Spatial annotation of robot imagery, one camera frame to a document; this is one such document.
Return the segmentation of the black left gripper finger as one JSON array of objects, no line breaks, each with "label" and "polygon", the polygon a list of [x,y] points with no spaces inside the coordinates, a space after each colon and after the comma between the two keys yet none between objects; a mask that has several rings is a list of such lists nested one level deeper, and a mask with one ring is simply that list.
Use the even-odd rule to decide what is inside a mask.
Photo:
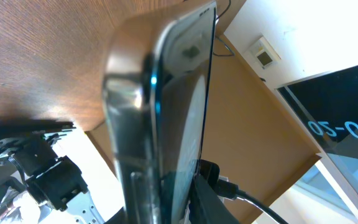
[{"label": "black left gripper finger", "polygon": [[220,199],[237,198],[238,186],[219,178],[217,164],[200,159],[190,191],[191,224],[239,224]]}]

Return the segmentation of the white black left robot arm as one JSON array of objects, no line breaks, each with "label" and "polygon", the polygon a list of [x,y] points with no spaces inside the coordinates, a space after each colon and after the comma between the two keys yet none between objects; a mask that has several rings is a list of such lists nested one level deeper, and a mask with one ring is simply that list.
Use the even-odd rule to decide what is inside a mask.
[{"label": "white black left robot arm", "polygon": [[74,223],[104,223],[80,168],[53,146],[72,122],[0,122],[0,223],[40,223],[53,211]]}]

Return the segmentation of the dark glass door panel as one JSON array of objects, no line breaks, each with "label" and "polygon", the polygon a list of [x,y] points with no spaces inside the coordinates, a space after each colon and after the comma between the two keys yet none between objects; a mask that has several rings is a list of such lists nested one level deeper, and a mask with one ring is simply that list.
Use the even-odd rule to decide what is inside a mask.
[{"label": "dark glass door panel", "polygon": [[358,65],[277,90],[358,194]]}]

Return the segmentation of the white wall thermostat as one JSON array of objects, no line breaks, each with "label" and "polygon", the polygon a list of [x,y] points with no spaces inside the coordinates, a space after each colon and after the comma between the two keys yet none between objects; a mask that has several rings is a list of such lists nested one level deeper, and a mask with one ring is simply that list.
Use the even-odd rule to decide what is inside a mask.
[{"label": "white wall thermostat", "polygon": [[249,52],[262,69],[266,69],[281,60],[281,57],[264,36],[250,46]]}]

